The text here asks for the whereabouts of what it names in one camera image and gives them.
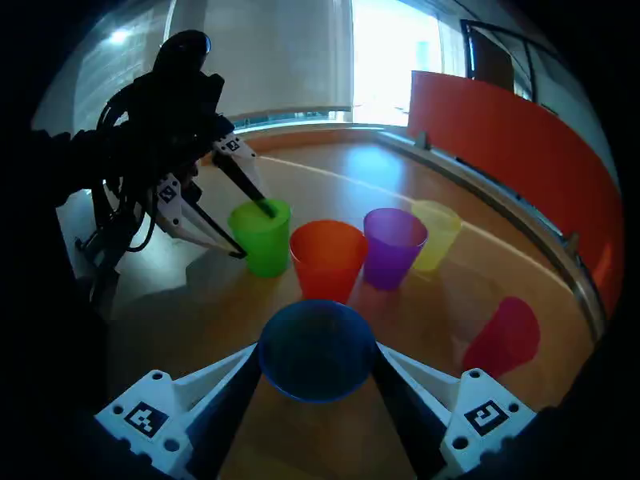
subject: black cable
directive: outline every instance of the black cable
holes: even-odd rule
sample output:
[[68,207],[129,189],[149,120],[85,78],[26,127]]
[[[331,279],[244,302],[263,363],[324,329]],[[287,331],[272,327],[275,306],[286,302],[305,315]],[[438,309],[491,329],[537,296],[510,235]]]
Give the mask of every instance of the black cable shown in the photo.
[[149,229],[146,231],[146,237],[140,245],[133,246],[133,247],[128,246],[126,248],[126,251],[128,252],[135,253],[143,250],[149,244],[149,242],[151,241],[151,236],[154,234],[155,217],[158,214],[158,186],[153,187],[152,195],[153,195],[153,199],[151,200],[151,212],[149,213],[150,224],[149,224]]
[[[153,171],[153,175],[152,178],[156,179],[156,173],[158,172],[159,168],[158,168],[158,156],[156,154],[153,155],[153,165],[154,165],[154,171]],[[158,184],[155,183],[153,187],[150,188],[151,190],[151,212],[149,212],[149,229],[146,231],[146,236],[145,239],[142,241],[142,243],[138,246],[128,246],[126,248],[126,251],[131,252],[131,253],[136,253],[139,252],[141,250],[143,250],[147,245],[149,245],[149,242],[151,241],[151,236],[154,234],[154,229],[155,229],[155,218],[158,215]],[[144,219],[144,209],[142,209],[142,219],[140,222],[140,225],[142,224],[142,220]]]

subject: wooden floor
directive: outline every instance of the wooden floor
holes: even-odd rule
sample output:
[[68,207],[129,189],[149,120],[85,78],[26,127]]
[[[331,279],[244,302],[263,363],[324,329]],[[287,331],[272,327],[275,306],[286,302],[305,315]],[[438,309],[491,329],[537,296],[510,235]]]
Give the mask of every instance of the wooden floor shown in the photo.
[[[291,229],[319,218],[362,228],[382,206],[432,199],[459,212],[464,228],[430,277],[410,275],[392,293],[358,281],[350,299],[377,340],[449,374],[507,295],[533,308],[536,358],[499,381],[534,409],[557,404],[592,345],[566,285],[538,250],[491,208],[443,176],[377,144],[297,146],[260,152],[270,194],[293,207]],[[213,167],[201,169],[201,205],[221,225],[242,194]],[[144,235],[141,229],[138,235]],[[291,268],[256,278],[242,261],[154,235],[121,264],[110,322],[110,388],[117,396],[152,369],[173,378],[255,342],[270,316],[300,299]],[[374,383],[339,402],[295,402],[261,379],[221,478],[413,478]]]

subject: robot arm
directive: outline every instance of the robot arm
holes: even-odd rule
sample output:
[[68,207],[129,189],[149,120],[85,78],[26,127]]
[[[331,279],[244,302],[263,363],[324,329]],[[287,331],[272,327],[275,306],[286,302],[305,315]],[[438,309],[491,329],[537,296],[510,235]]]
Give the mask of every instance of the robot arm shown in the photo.
[[[152,370],[96,419],[173,478],[216,478],[261,371],[256,344],[185,377]],[[480,369],[452,377],[378,344],[373,376],[419,478],[455,478],[535,417]]]

